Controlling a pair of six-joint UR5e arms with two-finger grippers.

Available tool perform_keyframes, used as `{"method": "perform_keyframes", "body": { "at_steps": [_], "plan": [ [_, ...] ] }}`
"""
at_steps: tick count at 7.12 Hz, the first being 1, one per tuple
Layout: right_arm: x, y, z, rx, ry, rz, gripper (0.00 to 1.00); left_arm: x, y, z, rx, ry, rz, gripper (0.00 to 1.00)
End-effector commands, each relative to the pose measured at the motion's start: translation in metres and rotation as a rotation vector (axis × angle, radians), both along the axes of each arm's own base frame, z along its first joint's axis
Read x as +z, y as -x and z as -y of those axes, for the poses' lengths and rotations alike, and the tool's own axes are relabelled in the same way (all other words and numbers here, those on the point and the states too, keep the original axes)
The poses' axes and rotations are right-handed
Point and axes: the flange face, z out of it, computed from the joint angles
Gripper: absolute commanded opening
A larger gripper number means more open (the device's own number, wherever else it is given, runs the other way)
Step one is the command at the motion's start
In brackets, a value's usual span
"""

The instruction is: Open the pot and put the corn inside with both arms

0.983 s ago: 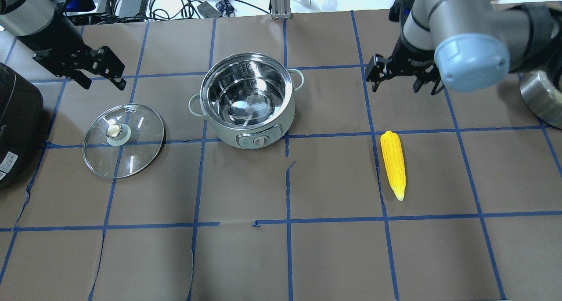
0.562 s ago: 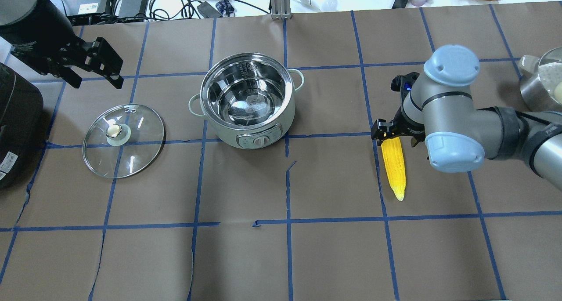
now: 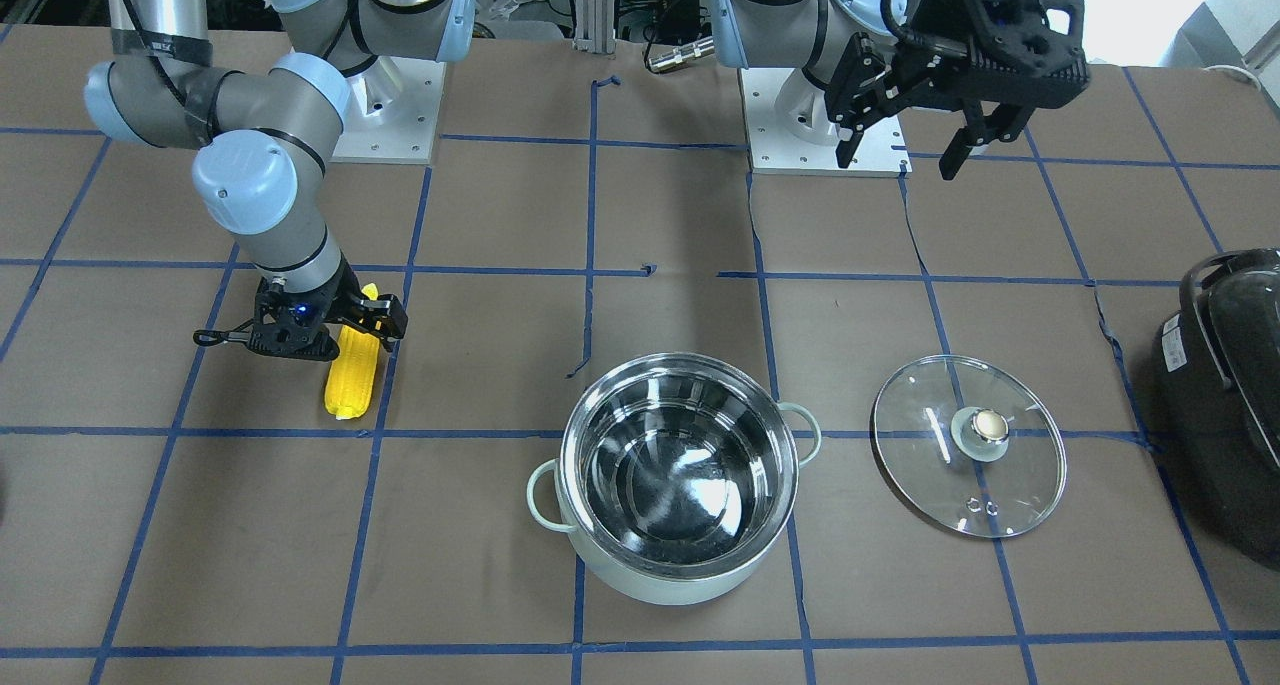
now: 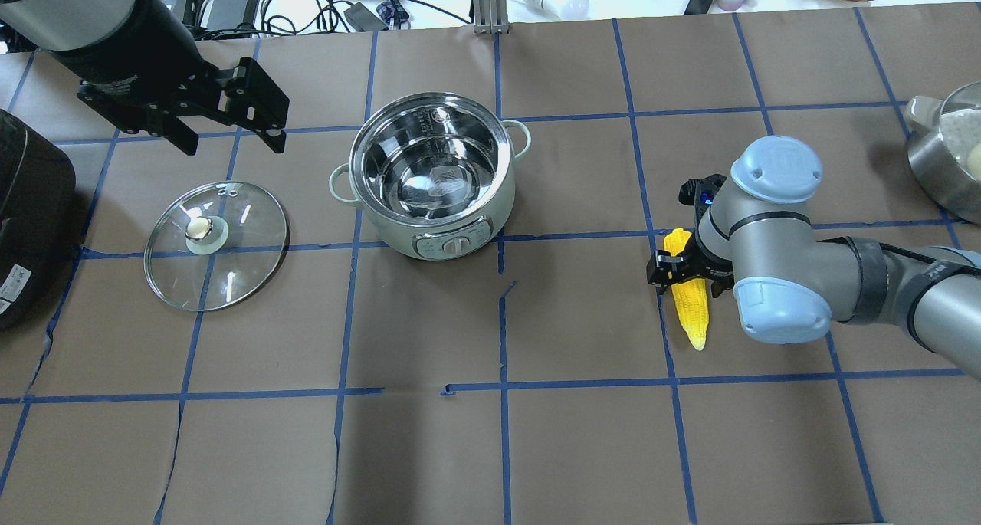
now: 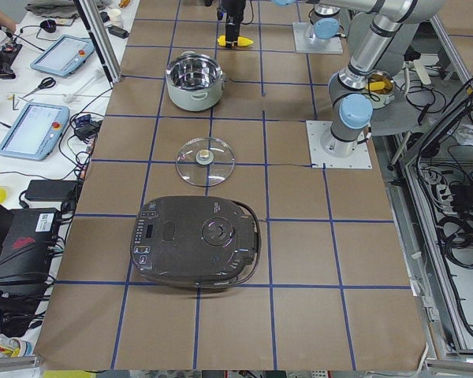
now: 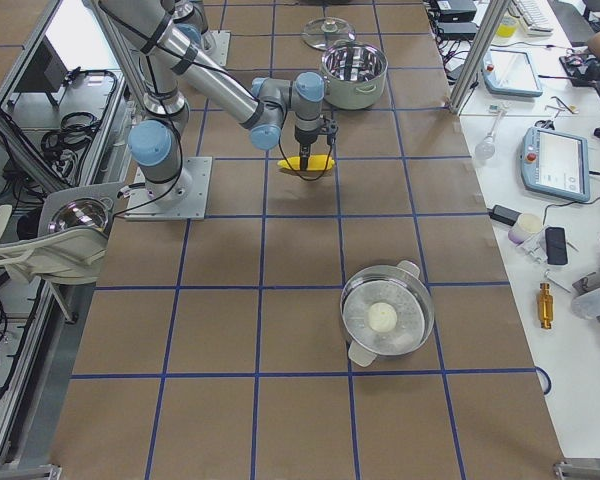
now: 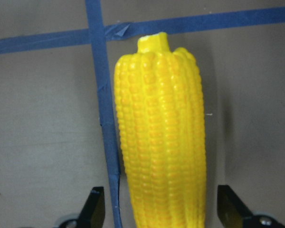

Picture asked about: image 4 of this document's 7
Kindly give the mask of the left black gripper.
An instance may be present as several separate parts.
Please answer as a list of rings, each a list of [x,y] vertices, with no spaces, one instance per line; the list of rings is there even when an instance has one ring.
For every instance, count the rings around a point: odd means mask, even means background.
[[[77,98],[123,133],[162,137],[194,156],[199,134],[184,119],[200,116],[285,150],[290,98],[254,58],[220,70],[202,57],[85,57],[77,76]]]

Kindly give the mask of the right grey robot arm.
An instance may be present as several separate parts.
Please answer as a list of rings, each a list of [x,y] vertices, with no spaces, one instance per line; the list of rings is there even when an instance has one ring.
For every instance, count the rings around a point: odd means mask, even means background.
[[[729,175],[691,179],[679,192],[697,227],[678,255],[659,249],[647,280],[658,292],[704,278],[733,291],[747,336],[807,343],[834,322],[892,323],[915,343],[980,375],[979,254],[903,248],[872,238],[817,240],[807,201],[823,179],[816,152],[767,135]]]

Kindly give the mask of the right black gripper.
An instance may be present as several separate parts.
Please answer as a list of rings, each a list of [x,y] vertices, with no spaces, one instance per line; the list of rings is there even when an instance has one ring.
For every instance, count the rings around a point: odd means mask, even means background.
[[[702,277],[708,281],[709,292],[713,299],[733,289],[735,277],[733,277],[731,261],[711,253],[698,234],[702,218],[714,204],[716,195],[726,179],[727,177],[723,175],[688,179],[679,188],[679,202],[684,206],[693,207],[696,229],[682,253],[673,255],[665,249],[658,249],[651,254],[651,259],[647,263],[647,283],[657,292],[665,292],[673,285],[687,283],[695,277]]]

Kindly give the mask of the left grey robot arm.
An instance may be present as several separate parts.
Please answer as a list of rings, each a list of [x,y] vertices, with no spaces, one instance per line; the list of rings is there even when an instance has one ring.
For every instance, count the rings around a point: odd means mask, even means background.
[[[290,99],[258,61],[211,64],[161,0],[2,0],[2,22],[80,78],[77,98],[123,133],[149,133],[187,155],[185,117],[239,126],[285,148]]]

